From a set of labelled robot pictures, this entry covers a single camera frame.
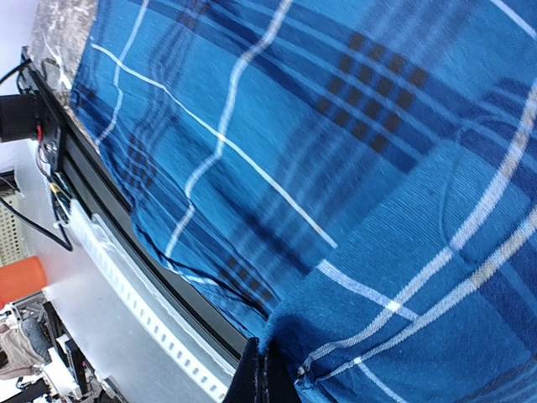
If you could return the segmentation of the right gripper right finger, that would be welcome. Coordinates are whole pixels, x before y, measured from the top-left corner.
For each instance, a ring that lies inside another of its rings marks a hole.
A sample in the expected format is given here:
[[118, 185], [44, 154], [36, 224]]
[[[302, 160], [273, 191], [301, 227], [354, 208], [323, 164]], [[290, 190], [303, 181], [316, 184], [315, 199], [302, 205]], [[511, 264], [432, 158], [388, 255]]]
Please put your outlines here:
[[300, 403], [286, 363], [276, 343], [271, 343], [263, 359], [263, 402]]

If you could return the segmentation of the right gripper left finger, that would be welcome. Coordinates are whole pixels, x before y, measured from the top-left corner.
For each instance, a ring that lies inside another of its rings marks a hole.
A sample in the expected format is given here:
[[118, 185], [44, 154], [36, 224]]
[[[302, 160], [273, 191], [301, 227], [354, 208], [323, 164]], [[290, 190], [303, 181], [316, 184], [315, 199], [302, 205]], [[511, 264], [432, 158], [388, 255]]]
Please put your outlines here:
[[261, 401], [260, 376], [263, 356], [259, 352], [258, 345], [258, 338], [248, 339], [223, 403], [258, 403]]

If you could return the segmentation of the dark blue plaid shirt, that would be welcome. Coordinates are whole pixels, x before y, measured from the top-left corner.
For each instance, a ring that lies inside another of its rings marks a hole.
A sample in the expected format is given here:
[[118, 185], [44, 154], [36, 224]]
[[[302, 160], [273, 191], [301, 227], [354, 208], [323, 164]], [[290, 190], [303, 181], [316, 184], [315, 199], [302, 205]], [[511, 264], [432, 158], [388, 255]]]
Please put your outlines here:
[[70, 104], [302, 401], [535, 401], [535, 2], [100, 1]]

